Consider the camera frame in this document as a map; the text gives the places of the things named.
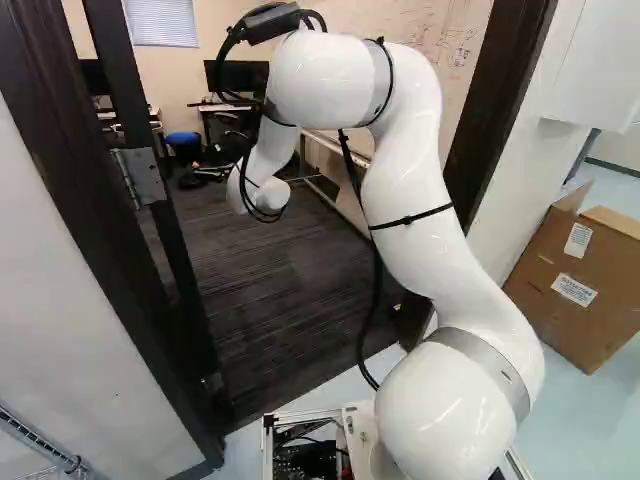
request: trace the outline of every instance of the cardboard box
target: cardboard box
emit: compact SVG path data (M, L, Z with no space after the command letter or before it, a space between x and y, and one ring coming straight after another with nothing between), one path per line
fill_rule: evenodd
M640 222L577 214L591 183L554 203L504 290L542 341L591 374L640 330Z

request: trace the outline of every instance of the white cabinet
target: white cabinet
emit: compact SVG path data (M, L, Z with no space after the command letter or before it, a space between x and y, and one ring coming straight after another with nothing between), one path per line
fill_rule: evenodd
M544 116L626 131L640 117L639 39L639 0L585 0Z

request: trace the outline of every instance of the dark wooden door frame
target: dark wooden door frame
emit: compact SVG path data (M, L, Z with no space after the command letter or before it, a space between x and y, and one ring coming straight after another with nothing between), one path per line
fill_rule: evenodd
M558 0L494 0L444 179L469 231L529 87ZM395 324L402 346L423 339L431 301L405 291Z
M149 124L149 110L138 66L129 39L120 0L83 0L93 43L110 87L110 98L122 124L129 149L149 147L155 142ZM209 332L209 321L198 288L187 245L176 215L169 189L166 200L149 206L179 293L188 348L194 368L207 387L212 405L232 420L233 408L227 395L216 348Z
M2 95L73 239L209 470L222 465L224 419L211 408L192 352L171 341L190 332L176 328L179 312L110 181L114 165L60 0L0 0L0 64Z

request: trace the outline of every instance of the window blind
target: window blind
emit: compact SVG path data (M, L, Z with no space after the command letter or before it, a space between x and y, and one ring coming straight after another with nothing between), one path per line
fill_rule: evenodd
M192 0L124 0L134 45L199 47Z

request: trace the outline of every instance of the beige wall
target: beige wall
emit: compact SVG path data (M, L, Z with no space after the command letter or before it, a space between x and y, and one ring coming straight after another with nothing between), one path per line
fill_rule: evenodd
M71 35L80 58L96 58L82 0L63 0ZM194 0L200 48L134 47L147 102L162 110L167 133L177 130L202 132L197 102L209 94L203 60L213 60L226 37L226 28L241 14L264 3L260 0ZM230 59L268 60L274 42L256 47L236 46Z
M640 125L632 125L624 135L602 132L589 156L640 172Z
M445 163L467 98L493 0L299 0L319 11L329 30L362 38L384 36L425 54L443 90L440 161ZM373 140L359 129L349 133L354 150L370 156Z
M213 59L225 29L260 0L194 0L200 48L135 47L149 103L162 109L167 132L201 131L196 109L185 105L208 93L203 59ZM411 45L435 65L444 92L440 153L446 160L482 45L492 0L299 0L318 10L330 31ZM82 0L63 0L80 58L95 58ZM276 42L234 48L230 58L269 59ZM372 151L366 130L351 134L356 150Z

